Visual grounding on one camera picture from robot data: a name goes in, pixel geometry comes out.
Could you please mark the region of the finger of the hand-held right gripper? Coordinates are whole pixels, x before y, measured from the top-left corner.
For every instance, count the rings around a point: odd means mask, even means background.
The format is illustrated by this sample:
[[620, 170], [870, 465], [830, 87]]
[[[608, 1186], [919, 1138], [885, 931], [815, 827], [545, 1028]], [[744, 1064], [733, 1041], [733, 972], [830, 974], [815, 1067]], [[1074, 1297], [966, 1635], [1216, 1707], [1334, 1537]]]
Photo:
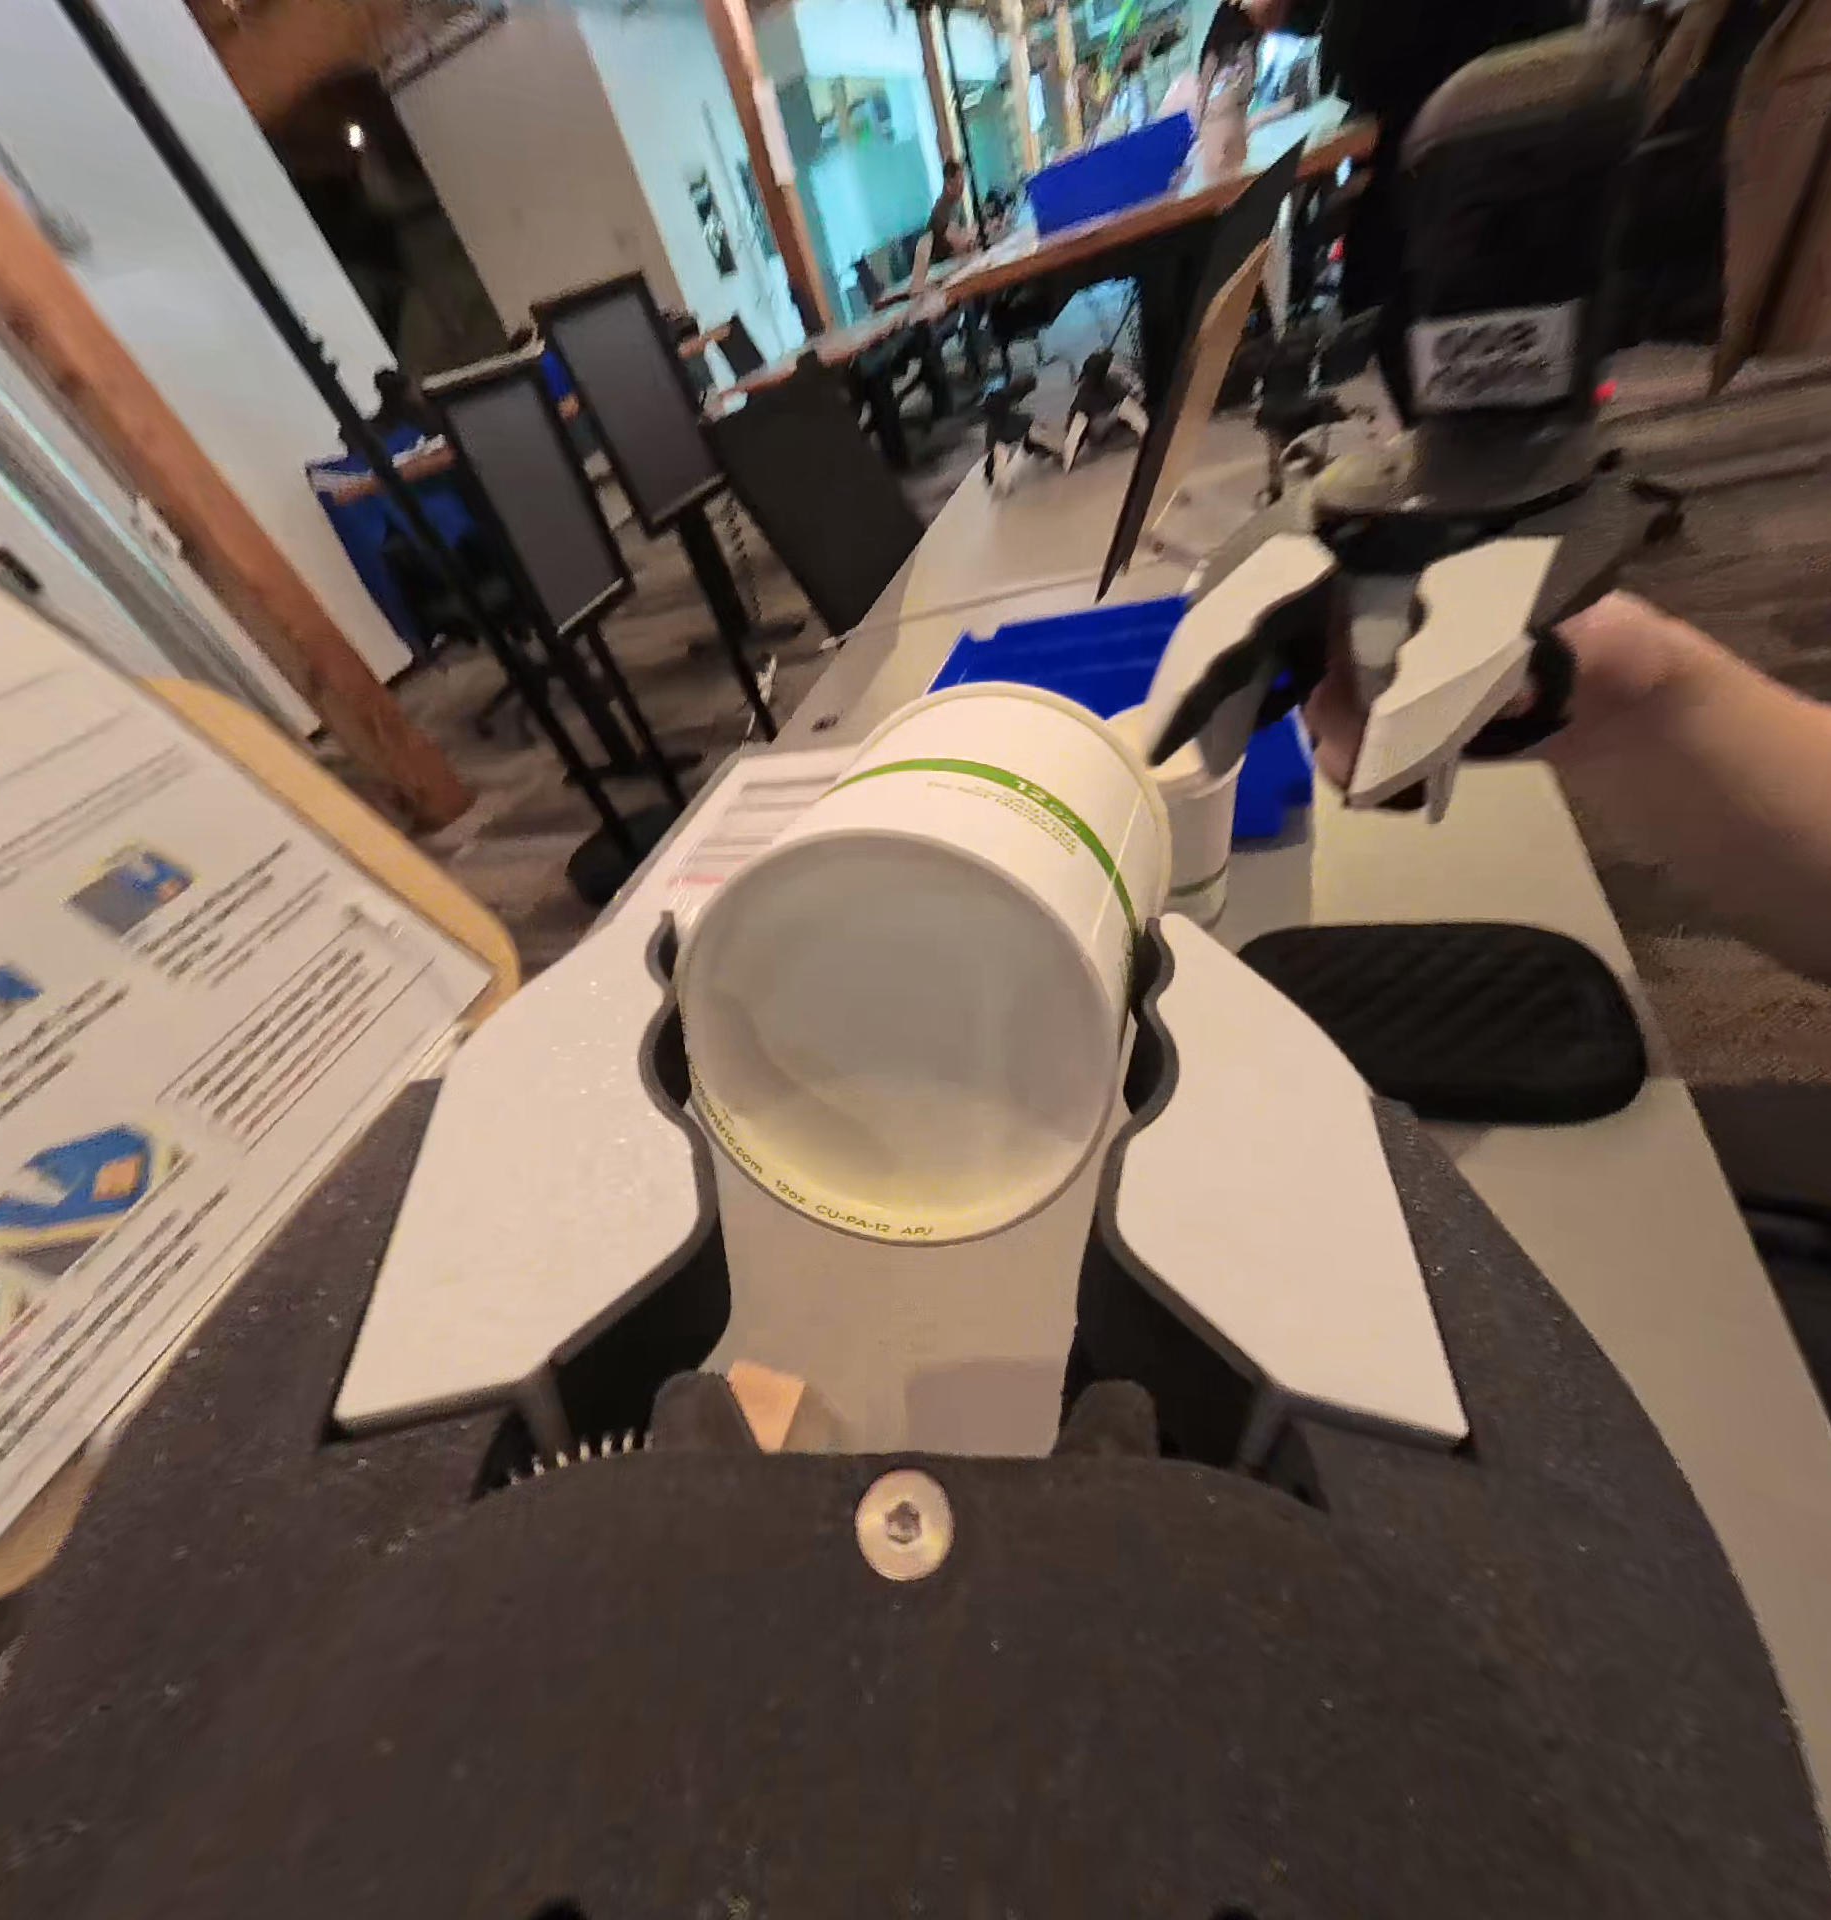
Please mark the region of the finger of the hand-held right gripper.
[[1531, 618], [1556, 537], [1508, 537], [1415, 577], [1351, 582], [1351, 658], [1364, 722], [1343, 792], [1354, 810], [1420, 793], [1438, 823], [1476, 735], [1524, 692]]
[[1318, 540], [1264, 540], [1169, 637], [1142, 699], [1148, 766], [1196, 748], [1208, 770], [1236, 767], [1324, 678], [1340, 615], [1340, 571]]

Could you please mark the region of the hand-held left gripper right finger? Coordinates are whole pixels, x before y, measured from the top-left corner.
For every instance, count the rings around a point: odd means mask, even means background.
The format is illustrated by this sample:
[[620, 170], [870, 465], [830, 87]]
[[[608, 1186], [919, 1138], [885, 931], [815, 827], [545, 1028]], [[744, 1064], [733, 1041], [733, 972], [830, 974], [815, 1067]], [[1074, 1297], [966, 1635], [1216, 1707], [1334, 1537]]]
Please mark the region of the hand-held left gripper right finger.
[[1196, 923], [1148, 935], [1092, 1252], [1237, 1380], [1236, 1453], [1293, 1417], [1451, 1453], [1472, 1437], [1376, 1100]]

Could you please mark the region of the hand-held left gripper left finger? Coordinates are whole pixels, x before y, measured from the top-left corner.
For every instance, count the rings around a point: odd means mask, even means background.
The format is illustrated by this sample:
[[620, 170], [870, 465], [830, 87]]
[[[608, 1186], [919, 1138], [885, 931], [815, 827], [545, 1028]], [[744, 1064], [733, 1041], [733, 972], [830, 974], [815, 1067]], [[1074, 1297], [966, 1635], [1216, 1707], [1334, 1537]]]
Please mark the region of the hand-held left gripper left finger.
[[675, 949], [669, 914], [613, 914], [452, 1057], [336, 1428], [506, 1410], [537, 1442], [615, 1442], [718, 1347], [730, 1274]]

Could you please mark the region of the blue plastic bin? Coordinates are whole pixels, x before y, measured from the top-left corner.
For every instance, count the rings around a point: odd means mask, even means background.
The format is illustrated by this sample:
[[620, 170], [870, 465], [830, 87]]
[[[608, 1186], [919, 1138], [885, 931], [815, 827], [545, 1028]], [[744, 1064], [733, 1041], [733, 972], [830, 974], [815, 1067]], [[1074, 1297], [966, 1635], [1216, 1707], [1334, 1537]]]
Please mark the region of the blue plastic bin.
[[1193, 139], [1191, 111], [1180, 110], [1049, 162], [1026, 182], [1035, 234], [1049, 239], [1164, 195]]
[[[1059, 692], [1100, 718], [1142, 703], [1178, 631], [1184, 595], [1015, 619], [989, 637], [962, 632], [928, 691], [1021, 684]], [[1251, 735], [1236, 782], [1233, 845], [1282, 840], [1311, 810], [1315, 760], [1301, 709], [1285, 707]]]

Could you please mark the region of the stack of white cups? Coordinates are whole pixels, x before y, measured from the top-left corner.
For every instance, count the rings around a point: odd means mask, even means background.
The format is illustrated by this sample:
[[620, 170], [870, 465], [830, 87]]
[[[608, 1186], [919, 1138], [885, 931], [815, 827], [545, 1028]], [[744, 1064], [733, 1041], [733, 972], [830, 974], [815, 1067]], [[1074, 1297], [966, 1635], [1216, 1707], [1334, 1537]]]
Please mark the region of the stack of white cups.
[[1099, 830], [1115, 864], [1127, 923], [1142, 931], [1159, 915], [1184, 915], [1208, 928], [1229, 894], [1236, 840], [1236, 788], [1243, 750], [1216, 733], [1194, 735], [1167, 756], [1148, 705], [1107, 715], [1120, 756], [1135, 770], [1120, 779], [1120, 803]]

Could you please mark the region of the wooden cube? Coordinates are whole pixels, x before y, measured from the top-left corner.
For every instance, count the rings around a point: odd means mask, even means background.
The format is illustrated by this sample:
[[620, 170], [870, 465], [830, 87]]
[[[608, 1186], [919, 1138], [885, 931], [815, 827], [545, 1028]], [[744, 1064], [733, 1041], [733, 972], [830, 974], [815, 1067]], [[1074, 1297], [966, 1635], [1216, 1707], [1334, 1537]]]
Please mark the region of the wooden cube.
[[728, 1385], [762, 1453], [807, 1453], [812, 1403], [807, 1380], [752, 1358], [736, 1358]]

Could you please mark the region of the white green-striped paper cup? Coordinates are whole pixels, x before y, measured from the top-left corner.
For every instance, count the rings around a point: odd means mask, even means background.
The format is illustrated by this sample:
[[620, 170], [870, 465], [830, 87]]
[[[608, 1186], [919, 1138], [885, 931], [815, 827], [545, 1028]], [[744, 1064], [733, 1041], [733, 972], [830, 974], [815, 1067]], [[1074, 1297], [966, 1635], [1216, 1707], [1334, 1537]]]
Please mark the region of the white green-striped paper cup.
[[1151, 770], [1096, 712], [1012, 681], [928, 692], [759, 849], [684, 872], [690, 1105], [819, 1227], [998, 1234], [1096, 1152], [1170, 872]]

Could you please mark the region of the person's right forearm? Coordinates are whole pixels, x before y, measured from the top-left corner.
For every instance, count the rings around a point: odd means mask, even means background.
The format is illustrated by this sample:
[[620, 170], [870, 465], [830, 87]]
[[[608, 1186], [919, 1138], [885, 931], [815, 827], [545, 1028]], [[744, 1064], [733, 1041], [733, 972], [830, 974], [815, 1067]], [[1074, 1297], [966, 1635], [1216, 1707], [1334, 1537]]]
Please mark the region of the person's right forearm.
[[1793, 974], [1831, 985], [1831, 707], [1707, 647], [1670, 705], [1670, 861]]

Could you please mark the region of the person's right hand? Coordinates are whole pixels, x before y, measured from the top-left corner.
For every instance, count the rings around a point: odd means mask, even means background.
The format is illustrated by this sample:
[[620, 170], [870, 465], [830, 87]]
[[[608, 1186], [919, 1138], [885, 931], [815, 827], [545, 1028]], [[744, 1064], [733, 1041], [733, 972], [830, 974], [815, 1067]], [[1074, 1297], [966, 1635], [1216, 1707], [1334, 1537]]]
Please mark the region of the person's right hand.
[[1571, 688], [1540, 758], [1556, 770], [1704, 785], [1749, 712], [1757, 673], [1689, 622], [1613, 591], [1552, 629]]

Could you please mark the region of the brown hanging coat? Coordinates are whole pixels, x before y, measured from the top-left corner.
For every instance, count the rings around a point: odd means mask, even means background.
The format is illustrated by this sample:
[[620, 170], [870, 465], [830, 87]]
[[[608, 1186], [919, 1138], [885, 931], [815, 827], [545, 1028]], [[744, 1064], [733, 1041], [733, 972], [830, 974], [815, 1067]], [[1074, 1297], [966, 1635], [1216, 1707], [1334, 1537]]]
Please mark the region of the brown hanging coat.
[[1708, 393], [1831, 350], [1831, 2], [1781, 5], [1726, 125], [1723, 306]]

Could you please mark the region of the printed instruction sheet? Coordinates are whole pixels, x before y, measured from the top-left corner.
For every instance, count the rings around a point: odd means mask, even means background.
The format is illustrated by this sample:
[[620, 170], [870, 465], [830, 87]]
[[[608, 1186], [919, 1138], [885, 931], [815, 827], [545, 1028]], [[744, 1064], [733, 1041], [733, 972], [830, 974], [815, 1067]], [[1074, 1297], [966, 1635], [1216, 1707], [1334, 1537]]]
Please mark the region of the printed instruction sheet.
[[0, 1542], [513, 964], [0, 587]]

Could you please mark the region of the long wooden table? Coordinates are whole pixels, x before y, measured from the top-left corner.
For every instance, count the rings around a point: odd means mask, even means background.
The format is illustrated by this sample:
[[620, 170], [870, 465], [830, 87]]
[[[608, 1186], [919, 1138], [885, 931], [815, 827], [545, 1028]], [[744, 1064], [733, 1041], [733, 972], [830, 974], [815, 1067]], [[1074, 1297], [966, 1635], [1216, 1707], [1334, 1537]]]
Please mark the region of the long wooden table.
[[783, 361], [764, 364], [704, 402], [704, 419], [725, 421], [807, 370], [812, 363], [844, 378], [887, 445], [901, 429], [893, 414], [897, 359], [943, 315], [1007, 293], [1080, 292], [1132, 282], [1141, 302], [1142, 389], [1163, 396], [1172, 379], [1184, 327], [1214, 250], [1216, 228], [1229, 211], [1259, 205], [1264, 181], [1282, 157], [1298, 162], [1304, 186], [1364, 162], [1376, 143], [1370, 117], [1345, 117], [1324, 102], [1264, 127], [1251, 138], [1242, 167], [1212, 175], [1191, 159], [1160, 195], [1052, 234], [1023, 232], [986, 254], [955, 262], [924, 293], [885, 306], [865, 324], [824, 334]]

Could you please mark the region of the acrylic paper sign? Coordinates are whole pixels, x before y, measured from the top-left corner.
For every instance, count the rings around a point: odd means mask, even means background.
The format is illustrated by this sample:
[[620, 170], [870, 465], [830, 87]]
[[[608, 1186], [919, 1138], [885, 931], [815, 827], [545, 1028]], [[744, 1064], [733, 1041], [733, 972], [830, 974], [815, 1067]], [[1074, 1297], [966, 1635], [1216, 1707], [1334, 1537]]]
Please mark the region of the acrylic paper sign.
[[687, 942], [720, 889], [824, 797], [855, 748], [744, 750], [713, 781], [664, 861], [663, 912]]

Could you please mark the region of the black office chair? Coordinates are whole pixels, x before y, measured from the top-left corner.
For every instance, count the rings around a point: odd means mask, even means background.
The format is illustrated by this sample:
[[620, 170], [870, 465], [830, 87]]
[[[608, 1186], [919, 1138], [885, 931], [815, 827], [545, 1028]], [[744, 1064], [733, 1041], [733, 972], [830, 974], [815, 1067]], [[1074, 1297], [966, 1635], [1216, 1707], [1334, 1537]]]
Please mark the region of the black office chair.
[[927, 525], [862, 433], [847, 385], [805, 359], [701, 421], [736, 500], [830, 637], [865, 627]]

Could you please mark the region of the black monitor on stand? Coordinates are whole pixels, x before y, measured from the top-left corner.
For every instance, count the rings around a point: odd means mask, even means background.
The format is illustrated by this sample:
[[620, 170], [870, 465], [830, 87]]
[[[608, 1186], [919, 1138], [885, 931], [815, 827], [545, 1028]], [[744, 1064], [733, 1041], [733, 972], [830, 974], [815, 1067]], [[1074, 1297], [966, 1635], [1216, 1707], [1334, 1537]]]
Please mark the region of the black monitor on stand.
[[635, 902], [669, 923], [674, 852], [688, 810], [675, 758], [605, 632], [635, 582], [534, 353], [506, 353], [427, 385], [461, 489], [547, 665], [537, 718], [560, 733], [566, 779], [600, 830], [566, 867], [600, 920]]
[[728, 493], [696, 389], [646, 277], [631, 270], [534, 300], [529, 317], [566, 368], [581, 412], [650, 539], [678, 539], [715, 619], [759, 740], [778, 733], [752, 645], [789, 637], [758, 622], [710, 508]]

